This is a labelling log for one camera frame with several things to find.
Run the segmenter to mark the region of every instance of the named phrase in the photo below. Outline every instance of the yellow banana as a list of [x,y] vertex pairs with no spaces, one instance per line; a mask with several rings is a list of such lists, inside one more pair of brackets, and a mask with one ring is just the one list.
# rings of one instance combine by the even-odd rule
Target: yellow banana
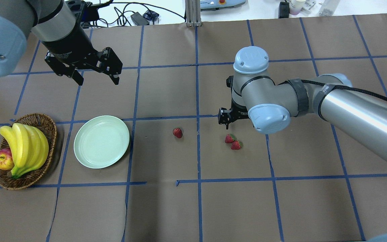
[[15,166],[12,170],[12,174],[15,174],[17,169],[26,165],[31,142],[29,139],[28,131],[26,130],[25,126],[23,126],[23,124],[14,123],[12,129],[17,140],[17,161],[14,161]]
[[28,131],[29,138],[31,140],[28,160],[26,161],[25,167],[33,166],[38,160],[41,151],[40,136],[37,131],[29,125],[24,125]]
[[13,161],[15,161],[17,159],[17,140],[13,130],[9,126],[0,127],[0,135],[8,142]]
[[39,146],[40,152],[39,152],[38,157],[36,159],[34,159],[34,161],[28,162],[28,165],[23,167],[23,169],[20,169],[17,172],[18,174],[16,174],[16,176],[14,176],[14,178],[19,178],[20,176],[22,176],[26,172],[39,169],[46,162],[47,156],[49,155],[49,143],[47,141],[46,136],[43,134],[43,132],[41,132],[36,127],[30,127],[30,128],[33,129],[37,133],[37,138],[38,138],[37,143],[35,143],[35,142],[33,142],[33,143],[35,146]]

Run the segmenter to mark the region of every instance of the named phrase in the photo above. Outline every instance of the strawberry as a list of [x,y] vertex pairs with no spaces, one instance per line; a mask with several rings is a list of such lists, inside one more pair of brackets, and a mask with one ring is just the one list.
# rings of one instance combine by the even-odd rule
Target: strawberry
[[231,133],[227,134],[225,137],[225,143],[230,144],[235,141],[235,136]]
[[183,133],[181,132],[181,128],[175,128],[172,130],[172,134],[176,136],[177,138],[181,138],[183,136]]
[[231,150],[239,150],[241,149],[241,147],[243,147],[243,143],[241,143],[241,141],[238,141],[238,140],[232,142],[231,144]]

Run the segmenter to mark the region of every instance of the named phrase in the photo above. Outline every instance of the wicker basket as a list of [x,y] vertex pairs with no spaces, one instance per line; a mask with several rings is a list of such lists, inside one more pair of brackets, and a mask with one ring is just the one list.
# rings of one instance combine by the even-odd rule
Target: wicker basket
[[[34,126],[41,130],[49,142],[49,156],[40,169],[27,172],[18,179],[12,179],[7,176],[8,171],[0,170],[0,186],[7,190],[20,190],[37,182],[49,169],[56,146],[56,124],[55,121],[53,121],[48,115],[32,113],[17,119],[15,123]],[[0,145],[0,150],[6,147],[9,147],[8,143],[5,139],[3,139]]]

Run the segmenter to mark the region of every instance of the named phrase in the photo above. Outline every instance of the apple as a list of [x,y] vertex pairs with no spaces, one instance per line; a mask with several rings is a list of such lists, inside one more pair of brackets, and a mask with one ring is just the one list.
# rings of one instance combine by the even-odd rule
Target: apple
[[10,148],[0,150],[0,169],[11,170],[14,167]]

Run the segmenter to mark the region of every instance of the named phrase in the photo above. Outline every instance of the cup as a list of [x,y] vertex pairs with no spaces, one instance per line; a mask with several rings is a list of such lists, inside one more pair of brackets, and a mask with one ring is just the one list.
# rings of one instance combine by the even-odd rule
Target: cup
[[289,13],[292,15],[299,14],[305,1],[306,0],[291,0],[291,3],[289,4]]

